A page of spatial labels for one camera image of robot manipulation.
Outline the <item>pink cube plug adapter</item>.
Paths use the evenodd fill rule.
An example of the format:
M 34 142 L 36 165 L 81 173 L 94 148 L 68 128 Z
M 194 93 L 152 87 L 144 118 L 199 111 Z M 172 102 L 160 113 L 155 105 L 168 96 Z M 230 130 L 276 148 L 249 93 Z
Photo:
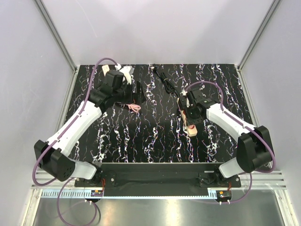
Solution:
M 196 133 L 197 132 L 197 129 L 196 129 L 195 125 L 189 125 L 189 126 L 187 126 L 187 129 L 188 129 L 189 133 Z

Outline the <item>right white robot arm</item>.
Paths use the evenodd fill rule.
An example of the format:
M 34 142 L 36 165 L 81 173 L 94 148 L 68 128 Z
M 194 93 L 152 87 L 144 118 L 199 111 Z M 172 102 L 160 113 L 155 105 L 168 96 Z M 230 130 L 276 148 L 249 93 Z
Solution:
M 269 130 L 247 123 L 226 109 L 220 101 L 205 98 L 200 90 L 182 91 L 178 100 L 187 126 L 211 121 L 227 132 L 237 143 L 236 157 L 222 163 L 214 174 L 214 182 L 225 186 L 230 178 L 252 173 L 275 158 Z

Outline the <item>white pink power strip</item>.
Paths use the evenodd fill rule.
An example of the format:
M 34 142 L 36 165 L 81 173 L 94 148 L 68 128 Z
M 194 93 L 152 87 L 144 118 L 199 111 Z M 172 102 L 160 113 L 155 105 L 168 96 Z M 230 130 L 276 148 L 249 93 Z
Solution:
M 107 72 L 110 70 L 109 66 L 108 65 L 103 65 L 102 66 L 102 71 L 103 71 L 103 74 L 104 76 L 107 74 Z

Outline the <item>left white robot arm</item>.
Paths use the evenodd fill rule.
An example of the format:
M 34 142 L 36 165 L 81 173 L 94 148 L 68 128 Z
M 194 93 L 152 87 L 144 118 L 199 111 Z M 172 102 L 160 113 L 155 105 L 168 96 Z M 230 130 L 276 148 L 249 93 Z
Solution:
M 83 178 L 91 186 L 100 184 L 102 175 L 94 164 L 73 160 L 69 155 L 90 125 L 115 103 L 138 105 L 145 101 L 140 82 L 137 82 L 137 91 L 133 91 L 133 72 L 131 66 L 109 70 L 99 87 L 88 89 L 77 111 L 53 136 L 45 142 L 36 142 L 34 152 L 37 162 L 32 173 L 34 181 L 37 168 L 41 168 L 61 182 L 69 178 Z

